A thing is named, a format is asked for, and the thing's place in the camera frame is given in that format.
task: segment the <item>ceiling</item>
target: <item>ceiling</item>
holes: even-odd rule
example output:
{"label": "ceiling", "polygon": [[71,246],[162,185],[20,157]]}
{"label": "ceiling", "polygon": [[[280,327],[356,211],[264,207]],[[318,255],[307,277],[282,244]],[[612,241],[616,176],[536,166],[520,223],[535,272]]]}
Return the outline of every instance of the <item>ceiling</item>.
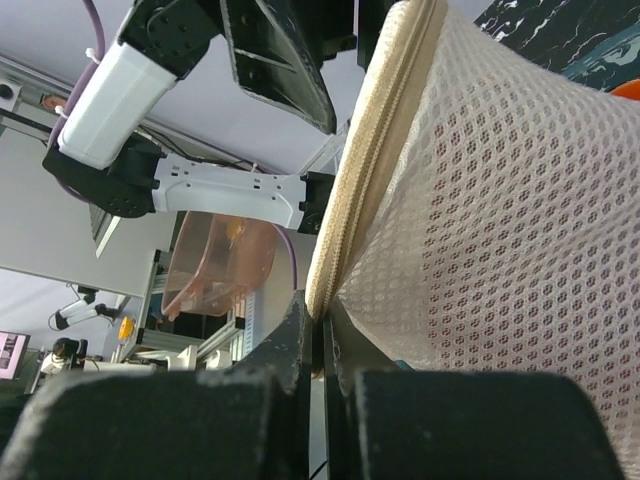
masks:
{"label": "ceiling", "polygon": [[[95,0],[107,41],[113,38],[132,0]],[[476,18],[491,0],[453,0]],[[95,45],[80,0],[2,0],[0,54],[73,83],[86,65],[85,49]],[[338,126],[351,115],[364,77],[353,52],[322,69]],[[299,172],[328,140],[303,120],[253,100],[233,82],[222,37],[189,77],[167,93],[151,117],[179,132],[239,157],[287,173]]]}

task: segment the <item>clear plastic bin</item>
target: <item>clear plastic bin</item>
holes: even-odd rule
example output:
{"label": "clear plastic bin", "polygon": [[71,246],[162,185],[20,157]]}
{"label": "clear plastic bin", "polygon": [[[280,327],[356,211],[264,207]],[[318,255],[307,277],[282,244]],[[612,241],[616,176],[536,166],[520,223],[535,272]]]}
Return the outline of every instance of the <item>clear plastic bin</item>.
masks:
{"label": "clear plastic bin", "polygon": [[266,222],[211,213],[187,213],[171,259],[162,312],[220,316],[269,276],[275,228]]}

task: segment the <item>marble pattern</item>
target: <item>marble pattern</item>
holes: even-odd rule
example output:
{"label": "marble pattern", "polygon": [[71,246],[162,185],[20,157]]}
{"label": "marble pattern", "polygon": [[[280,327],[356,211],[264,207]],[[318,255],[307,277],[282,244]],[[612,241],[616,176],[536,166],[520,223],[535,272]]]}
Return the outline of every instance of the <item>marble pattern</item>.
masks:
{"label": "marble pattern", "polygon": [[526,59],[593,88],[640,77],[638,0],[496,0],[476,24]]}

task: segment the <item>small white robotic arm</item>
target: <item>small white robotic arm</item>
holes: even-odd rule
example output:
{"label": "small white robotic arm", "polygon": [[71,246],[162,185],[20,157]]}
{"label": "small white robotic arm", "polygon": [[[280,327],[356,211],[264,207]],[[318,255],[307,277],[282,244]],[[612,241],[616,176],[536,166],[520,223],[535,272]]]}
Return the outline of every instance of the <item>small white robotic arm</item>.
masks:
{"label": "small white robotic arm", "polygon": [[[219,33],[213,22],[204,22],[197,38],[182,38],[181,46],[183,50],[185,45],[190,47],[189,52],[172,47],[173,57],[165,62],[158,45],[171,37],[153,37],[149,32],[164,25],[167,18],[152,16],[146,32],[155,40],[145,48],[139,45],[140,32],[134,26],[140,23],[146,3],[138,2],[125,19],[118,42],[107,51],[43,166],[89,202],[119,217],[204,211],[316,234],[333,176],[268,175],[197,163],[177,154],[167,156],[153,142],[133,133],[162,95],[198,63],[210,38]],[[178,16],[193,22],[201,7],[184,0],[171,5],[178,3],[184,10]]]}

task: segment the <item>purple cable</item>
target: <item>purple cable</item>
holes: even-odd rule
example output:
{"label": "purple cable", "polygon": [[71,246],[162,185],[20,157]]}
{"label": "purple cable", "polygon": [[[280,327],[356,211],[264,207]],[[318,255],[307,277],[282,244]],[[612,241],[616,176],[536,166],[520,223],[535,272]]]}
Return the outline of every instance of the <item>purple cable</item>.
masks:
{"label": "purple cable", "polygon": [[[84,3],[85,8],[87,9],[87,13],[89,13],[89,17],[91,18],[91,24],[93,25],[93,30],[95,31],[95,34],[96,34],[96,42],[97,42],[96,59],[102,60],[102,58],[104,57],[106,45],[104,40],[104,28],[102,27],[102,22],[100,21],[100,15],[98,14],[98,10],[96,9],[96,6],[93,3],[93,0],[82,0],[82,3]],[[53,126],[53,130],[51,130],[51,135],[49,136],[49,142],[48,142],[49,147],[58,140],[58,136],[60,135],[60,132],[64,127],[64,124],[67,122],[67,119],[65,117],[68,117],[71,114],[71,112],[73,111],[73,108],[78,103],[78,100],[82,95],[82,92],[84,92],[85,88],[87,88],[87,85],[91,80],[91,77],[93,77],[93,74],[97,69],[98,69],[98,65],[96,65],[95,62],[93,61],[89,62],[89,64],[85,67],[84,71],[82,72],[82,75],[80,75],[78,82],[73,87],[73,90],[71,90],[71,94],[67,99],[67,103],[63,110],[63,115],[60,115],[60,117],[58,117],[58,120]],[[70,188],[68,185],[65,185],[60,180],[58,180],[58,183],[60,184],[62,189],[65,192],[67,192],[69,195],[76,198],[77,200],[81,200],[85,203],[88,203],[87,200],[82,195],[80,195],[78,192]]]}
{"label": "purple cable", "polygon": [[293,248],[293,243],[291,243],[291,239],[284,228],[276,224],[273,226],[282,237],[282,240],[287,247],[287,251],[289,252],[289,261],[291,262],[291,279],[293,281],[293,290],[295,291],[298,289],[298,261],[296,260],[296,252]]}

